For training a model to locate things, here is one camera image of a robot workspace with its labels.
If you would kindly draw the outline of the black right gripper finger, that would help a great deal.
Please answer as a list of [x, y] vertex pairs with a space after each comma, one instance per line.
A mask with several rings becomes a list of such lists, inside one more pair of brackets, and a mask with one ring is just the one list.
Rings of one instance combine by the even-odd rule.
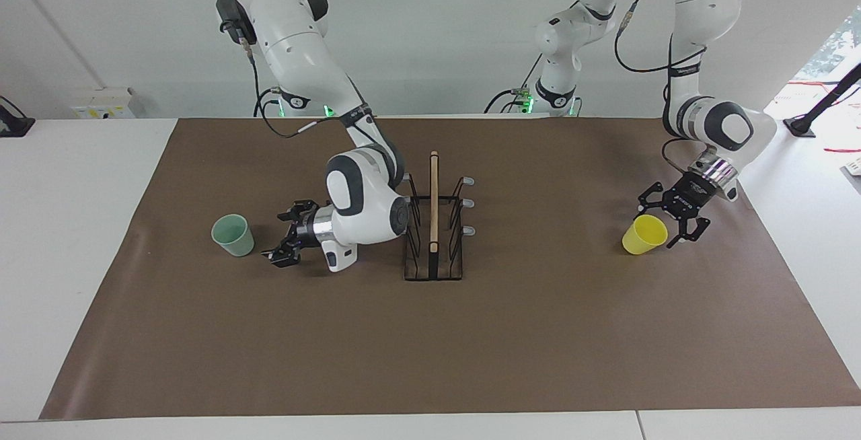
[[286, 268], [301, 262], [301, 242], [296, 239], [284, 238], [277, 247], [262, 251], [262, 256], [271, 265]]
[[278, 213], [278, 219], [284, 223], [313, 223], [319, 204], [314, 200], [296, 200], [288, 211]]

